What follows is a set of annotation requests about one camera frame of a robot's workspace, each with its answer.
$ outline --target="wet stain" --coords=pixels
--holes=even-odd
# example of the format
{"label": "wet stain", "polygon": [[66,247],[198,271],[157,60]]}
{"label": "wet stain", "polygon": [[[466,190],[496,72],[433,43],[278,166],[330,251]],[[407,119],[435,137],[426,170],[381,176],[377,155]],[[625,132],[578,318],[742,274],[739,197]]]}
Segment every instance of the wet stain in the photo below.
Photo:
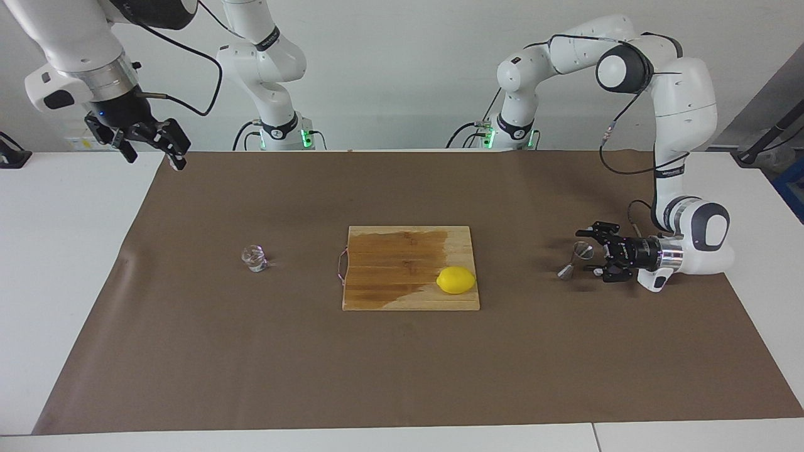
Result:
{"label": "wet stain", "polygon": [[433,284],[446,264],[447,231],[370,233],[349,239],[344,307],[382,309]]}

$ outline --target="black stand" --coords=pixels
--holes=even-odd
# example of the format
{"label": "black stand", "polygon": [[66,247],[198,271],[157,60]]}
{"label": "black stand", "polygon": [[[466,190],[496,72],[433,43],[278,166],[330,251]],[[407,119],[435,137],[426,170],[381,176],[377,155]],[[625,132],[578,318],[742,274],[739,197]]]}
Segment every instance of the black stand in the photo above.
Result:
{"label": "black stand", "polygon": [[0,140],[0,170],[18,170],[32,155],[29,150],[13,150]]}
{"label": "black stand", "polygon": [[757,160],[757,156],[765,151],[765,147],[775,140],[782,132],[790,127],[796,120],[804,114],[804,101],[798,102],[774,127],[772,127],[762,138],[759,139],[751,149],[748,149],[739,154],[732,153],[732,156],[737,161],[737,164],[742,167],[747,167]]}

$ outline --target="glass cup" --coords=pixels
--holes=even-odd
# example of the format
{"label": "glass cup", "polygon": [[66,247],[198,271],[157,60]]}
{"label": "glass cup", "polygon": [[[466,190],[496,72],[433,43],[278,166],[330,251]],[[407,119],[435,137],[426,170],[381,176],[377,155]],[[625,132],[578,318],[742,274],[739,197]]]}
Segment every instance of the glass cup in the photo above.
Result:
{"label": "glass cup", "polygon": [[561,281],[569,281],[572,279],[572,271],[575,269],[575,258],[581,259],[582,261],[588,261],[592,259],[595,255],[595,250],[592,245],[584,242],[584,241],[577,241],[572,245],[572,256],[569,258],[569,263],[563,267],[563,269],[559,270],[558,278]]}
{"label": "glass cup", "polygon": [[242,258],[248,269],[254,273],[259,273],[268,268],[268,259],[265,258],[265,252],[258,244],[251,244],[245,247]]}

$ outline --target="brown paper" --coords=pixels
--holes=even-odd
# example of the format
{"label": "brown paper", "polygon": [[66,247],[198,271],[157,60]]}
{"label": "brown paper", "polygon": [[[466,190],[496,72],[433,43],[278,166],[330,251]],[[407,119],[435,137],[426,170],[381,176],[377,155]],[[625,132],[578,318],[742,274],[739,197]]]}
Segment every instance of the brown paper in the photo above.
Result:
{"label": "brown paper", "polygon": [[[724,275],[556,277],[576,229],[630,232],[650,175],[589,152],[188,160],[159,169],[36,434],[804,415]],[[482,309],[341,311],[353,224],[470,226]]]}

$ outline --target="white wall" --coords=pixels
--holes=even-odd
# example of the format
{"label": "white wall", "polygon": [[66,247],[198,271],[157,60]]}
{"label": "white wall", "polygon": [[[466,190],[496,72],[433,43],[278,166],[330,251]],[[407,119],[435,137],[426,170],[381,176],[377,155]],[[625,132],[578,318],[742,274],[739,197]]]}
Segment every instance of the white wall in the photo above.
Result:
{"label": "white wall", "polygon": [[[717,145],[749,147],[770,129],[798,102],[804,99],[804,45],[787,60],[784,66],[765,84],[765,87],[745,106],[715,140]],[[799,118],[779,136],[788,138],[804,126],[804,117]],[[804,146],[804,134],[790,141],[789,146]]]}
{"label": "white wall", "polygon": [[28,101],[23,79],[44,64],[44,54],[0,2],[0,130],[33,151],[68,150],[57,117]]}
{"label": "white wall", "polygon": [[[216,0],[207,4],[224,16]],[[287,85],[294,104],[326,133],[330,148],[340,149],[443,146],[458,125],[483,114],[497,88],[496,66],[509,53],[613,12],[629,15],[638,30],[676,37],[687,55],[707,61],[720,108],[717,136],[804,41],[800,0],[271,0],[270,6],[282,32],[305,51],[309,63],[305,78]],[[23,89],[11,83],[20,75],[17,68],[10,73],[9,66],[24,59],[6,51],[9,33],[7,27],[0,30],[4,92]],[[206,106],[214,66],[134,26],[117,25],[115,33],[132,59],[143,63],[146,91]],[[232,38],[202,10],[186,29],[167,34],[212,55]],[[27,58],[39,62],[41,57]],[[548,80],[539,94],[537,127],[544,132],[544,149],[595,148],[611,117],[629,100],[599,89],[592,69]],[[229,147],[237,127],[256,116],[248,97],[225,81],[210,117],[193,117],[165,101],[152,106],[157,117],[179,119],[196,150]],[[646,97],[620,121],[609,146],[649,149],[653,134]]]}

